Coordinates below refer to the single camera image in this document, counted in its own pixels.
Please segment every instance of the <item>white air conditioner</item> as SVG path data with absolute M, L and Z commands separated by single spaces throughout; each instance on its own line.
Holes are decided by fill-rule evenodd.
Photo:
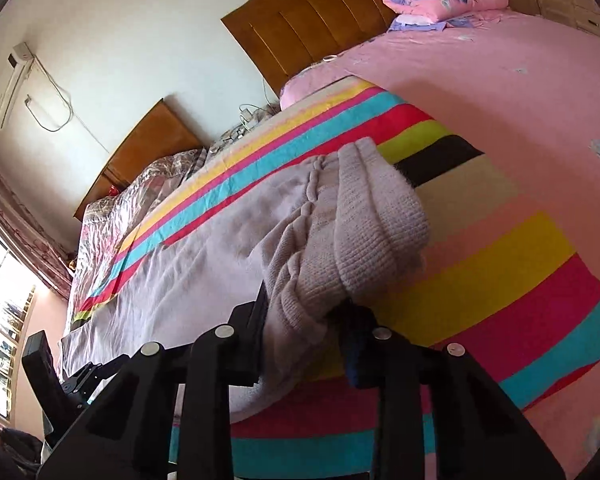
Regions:
M 9 56 L 1 62 L 4 71 L 0 76 L 0 130 L 9 121 L 20 86 L 29 73 L 32 63 L 33 54 L 25 43 L 14 46 Z

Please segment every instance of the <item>silver screw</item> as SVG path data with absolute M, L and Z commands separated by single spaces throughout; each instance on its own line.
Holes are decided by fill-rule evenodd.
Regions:
M 155 341 L 151 343 L 144 343 L 142 348 L 140 349 L 140 353 L 144 356 L 151 357 L 152 355 L 156 355 L 160 351 L 160 345 Z
M 373 330 L 372 334 L 376 339 L 386 341 L 391 337 L 392 332 L 385 326 L 379 326 Z
M 449 343 L 446 346 L 446 351 L 449 352 L 453 357 L 462 357 L 466 350 L 460 343 Z
M 234 327 L 231 325 L 220 325 L 218 328 L 216 328 L 216 337 L 219 337 L 220 339 L 231 337 L 234 333 Z

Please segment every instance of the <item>white wall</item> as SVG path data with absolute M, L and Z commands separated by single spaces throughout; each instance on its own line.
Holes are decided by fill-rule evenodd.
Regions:
M 260 73 L 220 21 L 246 1 L 8 2 L 0 60 L 26 41 L 106 147 L 76 120 L 54 134 L 37 126 L 23 104 L 27 93 L 48 126 L 61 124 L 66 110 L 33 71 L 0 132 L 0 172 L 53 236 L 75 247 L 75 209 L 109 154 L 160 98 L 206 142 L 238 122 L 240 104 L 265 102 Z
M 39 285 L 29 307 L 24 335 L 22 336 L 23 344 L 16 355 L 18 370 L 11 406 L 11 424 L 16 430 L 26 431 L 41 440 L 45 437 L 42 428 L 42 409 L 20 364 L 22 349 L 27 337 L 44 330 L 51 353 L 54 356 L 54 362 L 57 362 L 59 358 L 58 342 L 62 337 L 62 332 L 64 332 L 66 313 L 67 302 L 56 296 L 48 288 Z

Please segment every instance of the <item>colorful striped cloth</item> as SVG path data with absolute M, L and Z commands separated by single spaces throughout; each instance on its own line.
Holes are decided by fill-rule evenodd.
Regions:
M 111 275 L 76 319 L 112 298 L 147 253 L 194 231 L 271 172 L 365 136 L 416 187 L 431 225 L 424 270 L 374 301 L 379 322 L 416 344 L 464 344 L 520 408 L 555 395 L 600 361 L 600 282 L 554 222 L 473 146 L 352 77 L 268 121 L 169 197 L 127 237 Z M 232 425 L 235 473 L 366 471 L 376 404 L 375 391 L 347 386 L 333 345 L 307 382 Z M 424 412 L 433 452 L 430 406 Z

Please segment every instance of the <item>curtain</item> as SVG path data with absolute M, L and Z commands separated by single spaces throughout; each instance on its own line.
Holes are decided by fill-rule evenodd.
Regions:
M 69 299 L 72 276 L 66 251 L 48 236 L 0 176 L 0 238 L 42 282 Z

